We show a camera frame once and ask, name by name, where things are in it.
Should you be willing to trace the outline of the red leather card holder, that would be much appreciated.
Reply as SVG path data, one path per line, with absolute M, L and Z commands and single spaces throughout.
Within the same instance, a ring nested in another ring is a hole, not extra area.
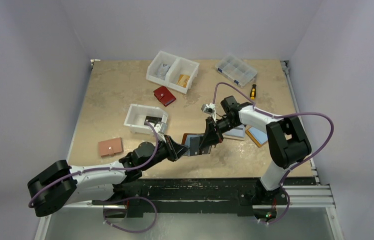
M 176 101 L 176 97 L 165 86 L 158 87 L 153 91 L 153 94 L 165 107 Z

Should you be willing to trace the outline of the pink leather card holder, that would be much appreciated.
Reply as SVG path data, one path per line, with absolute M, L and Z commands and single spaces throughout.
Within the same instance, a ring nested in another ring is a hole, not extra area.
M 112 138 L 98 143 L 100 157 L 110 157 L 123 152 L 122 138 Z

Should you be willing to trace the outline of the gold card in bin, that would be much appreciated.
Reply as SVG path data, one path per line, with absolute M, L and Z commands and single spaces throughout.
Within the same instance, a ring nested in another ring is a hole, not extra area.
M 189 75 L 181 74 L 178 78 L 177 85 L 180 87 L 186 88 L 189 80 L 190 80 Z

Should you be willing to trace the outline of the clear plastic organizer box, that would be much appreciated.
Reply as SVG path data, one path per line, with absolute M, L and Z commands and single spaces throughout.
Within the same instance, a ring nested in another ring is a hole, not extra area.
M 235 85 L 244 87 L 250 82 L 255 82 L 258 71 L 243 60 L 229 54 L 215 64 L 215 69 Z

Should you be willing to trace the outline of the patterned card in bin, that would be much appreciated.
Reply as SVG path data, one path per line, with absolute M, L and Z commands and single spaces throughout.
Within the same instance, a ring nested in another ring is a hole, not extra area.
M 155 72 L 155 76 L 159 79 L 165 80 L 165 77 L 170 70 L 171 65 L 166 63 L 161 63 Z

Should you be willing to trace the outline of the yellow black screwdriver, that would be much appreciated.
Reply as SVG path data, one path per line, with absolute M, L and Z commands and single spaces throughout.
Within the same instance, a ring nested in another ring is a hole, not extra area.
M 255 83 L 252 84 L 252 88 L 251 88 L 251 91 L 250 91 L 250 99 L 251 100 L 254 100 L 256 98 L 256 94 L 257 94 L 256 88 L 257 88 L 257 85 Z

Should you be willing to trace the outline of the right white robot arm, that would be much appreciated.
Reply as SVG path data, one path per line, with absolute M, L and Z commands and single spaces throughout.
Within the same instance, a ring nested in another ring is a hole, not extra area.
M 200 149 L 215 146 L 224 139 L 223 134 L 240 126 L 250 126 L 267 135 L 272 162 L 256 183 L 256 199 L 266 204 L 280 190 L 284 175 L 290 166 L 301 163 L 312 147 L 303 126 L 296 116 L 284 117 L 258 110 L 250 102 L 238 103 L 233 96 L 221 101 L 224 115 L 216 119 L 216 107 L 213 103 L 204 104 L 202 112 L 206 118 L 206 128 Z

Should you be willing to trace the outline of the grey magnetic stripe card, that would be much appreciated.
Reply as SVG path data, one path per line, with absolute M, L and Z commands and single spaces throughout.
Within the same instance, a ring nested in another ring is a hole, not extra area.
M 208 155 L 211 153 L 211 147 L 200 148 L 203 136 L 194 136 L 190 138 L 189 156 Z

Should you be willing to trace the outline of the small white plastic bin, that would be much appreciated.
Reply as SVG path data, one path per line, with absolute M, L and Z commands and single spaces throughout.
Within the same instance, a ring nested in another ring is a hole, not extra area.
M 168 113 L 159 107 L 132 103 L 129 106 L 124 126 L 128 127 L 133 134 L 152 135 L 152 129 L 145 123 L 146 116 L 162 118 L 161 122 L 166 124 L 169 117 Z

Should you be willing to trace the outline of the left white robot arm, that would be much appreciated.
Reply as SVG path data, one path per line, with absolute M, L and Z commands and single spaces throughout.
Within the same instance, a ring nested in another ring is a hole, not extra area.
M 77 202 L 119 204 L 124 191 L 118 186 L 139 179 L 143 171 L 163 160 L 179 160 L 188 149 L 165 135 L 155 144 L 142 142 L 125 157 L 107 164 L 75 166 L 58 160 L 27 183 L 31 197 L 28 206 L 34 209 L 36 216 L 44 217 Z

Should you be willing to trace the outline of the tan leather card holder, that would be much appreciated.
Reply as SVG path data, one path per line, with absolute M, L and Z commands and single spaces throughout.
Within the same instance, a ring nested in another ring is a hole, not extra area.
M 208 155 L 211 153 L 211 147 L 200 148 L 203 133 L 185 133 L 182 139 L 182 145 L 187 146 L 188 150 L 183 155 L 192 157 L 198 155 Z

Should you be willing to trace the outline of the white two-compartment bin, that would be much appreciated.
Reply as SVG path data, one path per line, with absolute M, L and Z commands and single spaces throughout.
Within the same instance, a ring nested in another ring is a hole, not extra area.
M 165 80 L 162 80 L 155 76 L 155 72 L 161 63 L 171 65 L 171 68 L 168 71 Z M 198 62 L 161 50 L 148 66 L 146 79 L 158 85 L 165 86 L 168 89 L 187 94 L 187 91 L 192 86 L 192 82 L 198 75 L 199 66 L 200 64 Z M 180 75 L 190 76 L 190 80 L 188 81 L 186 88 L 177 85 L 177 81 Z

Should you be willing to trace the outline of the blue card white tray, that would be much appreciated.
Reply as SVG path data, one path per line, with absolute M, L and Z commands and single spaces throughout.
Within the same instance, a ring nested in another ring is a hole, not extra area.
M 246 127 L 243 124 L 241 124 L 238 127 L 223 133 L 223 137 L 231 140 L 244 141 L 246 135 L 245 130 Z

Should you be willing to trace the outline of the black card in bin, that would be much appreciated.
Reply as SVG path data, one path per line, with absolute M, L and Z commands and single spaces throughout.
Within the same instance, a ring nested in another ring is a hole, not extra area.
M 162 121 L 161 117 L 155 117 L 155 116 L 146 116 L 145 122 L 150 123 L 152 126 L 155 126 L 159 122 Z

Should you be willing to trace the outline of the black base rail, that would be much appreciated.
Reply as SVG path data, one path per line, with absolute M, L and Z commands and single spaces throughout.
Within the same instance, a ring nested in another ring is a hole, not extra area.
M 127 207 L 128 217 L 144 213 L 236 214 L 265 218 L 287 204 L 282 190 L 263 193 L 258 177 L 139 179 L 114 186 L 107 200 L 93 200 L 94 206 Z

